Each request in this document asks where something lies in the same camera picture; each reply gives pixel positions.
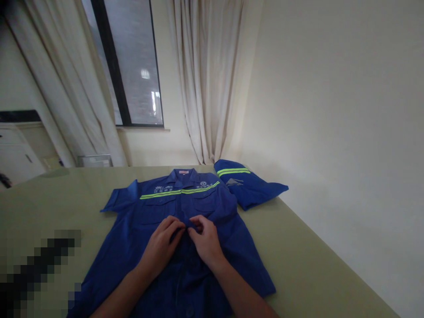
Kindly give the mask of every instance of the green tablecloth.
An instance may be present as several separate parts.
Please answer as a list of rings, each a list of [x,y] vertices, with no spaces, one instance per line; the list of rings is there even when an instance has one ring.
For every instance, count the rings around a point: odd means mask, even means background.
[[[46,246],[46,239],[61,230],[81,231],[81,246],[63,257],[26,302],[28,317],[66,316],[69,292],[84,279],[115,221],[115,213],[99,213],[112,190],[174,168],[59,169],[0,193],[2,282],[14,265],[25,264],[35,248]],[[212,166],[194,168],[214,172]],[[267,301],[281,317],[398,317],[279,198],[238,212],[276,286]]]

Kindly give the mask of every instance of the shirt button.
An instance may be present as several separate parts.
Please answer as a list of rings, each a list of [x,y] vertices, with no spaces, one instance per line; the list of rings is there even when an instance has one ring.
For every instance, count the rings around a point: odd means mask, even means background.
[[[187,310],[185,311],[185,315],[186,315],[187,318],[190,318],[194,315],[194,308],[193,308],[192,305],[189,305],[187,307]]]

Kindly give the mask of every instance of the curtain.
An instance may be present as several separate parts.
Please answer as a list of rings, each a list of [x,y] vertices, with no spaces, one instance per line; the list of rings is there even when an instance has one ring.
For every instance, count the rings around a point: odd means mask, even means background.
[[[127,166],[81,1],[18,0],[6,17],[46,102],[37,111],[50,119],[43,123],[65,166],[74,167],[77,156],[107,153],[114,166]]]
[[[168,0],[185,120],[197,159],[220,159],[230,115],[243,0]]]

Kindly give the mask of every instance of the window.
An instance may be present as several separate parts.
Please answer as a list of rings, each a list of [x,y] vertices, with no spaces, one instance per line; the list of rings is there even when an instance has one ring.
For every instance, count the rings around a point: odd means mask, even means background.
[[[163,127],[149,0],[82,0],[117,126]]]

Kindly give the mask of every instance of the yellow reflective strip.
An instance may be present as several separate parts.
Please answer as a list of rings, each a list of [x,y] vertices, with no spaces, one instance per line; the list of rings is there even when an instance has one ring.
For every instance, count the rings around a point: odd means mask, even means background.
[[[207,188],[198,188],[198,189],[190,189],[190,190],[181,190],[181,193],[183,194],[192,194],[192,193],[197,193],[197,192],[204,192],[204,191],[208,191],[209,189],[212,189],[214,187],[216,187],[217,185],[219,185],[219,181],[217,181],[214,185],[210,185]]]
[[[140,197],[140,200],[151,199],[154,197],[165,197],[169,195],[181,194],[181,190],[169,191],[169,192],[159,192],[154,194],[146,194]]]
[[[169,191],[169,192],[159,192],[159,193],[153,193],[153,194],[146,194],[140,197],[140,200],[145,200],[145,199],[152,199],[155,197],[165,197],[165,196],[169,196],[169,195],[175,195],[175,194],[192,194],[192,193],[197,193],[197,192],[204,192],[204,191],[208,191],[209,189],[212,189],[214,187],[216,187],[217,185],[219,185],[219,181],[217,181],[214,185],[210,185],[207,188],[198,188],[198,189],[190,189],[190,190],[175,190],[175,191]]]
[[[224,174],[231,174],[231,173],[250,173],[248,170],[235,170],[235,171],[224,171],[218,174],[218,177],[224,175]]]
[[[249,171],[249,169],[247,168],[231,168],[231,169],[222,169],[216,172],[216,174],[219,176],[221,172],[225,172],[225,171],[239,171],[239,170],[246,170]]]
[[[158,193],[152,193],[152,194],[145,194],[142,197],[156,197],[158,195],[171,195],[171,194],[179,194],[180,190],[175,191],[167,191],[167,192],[158,192]]]

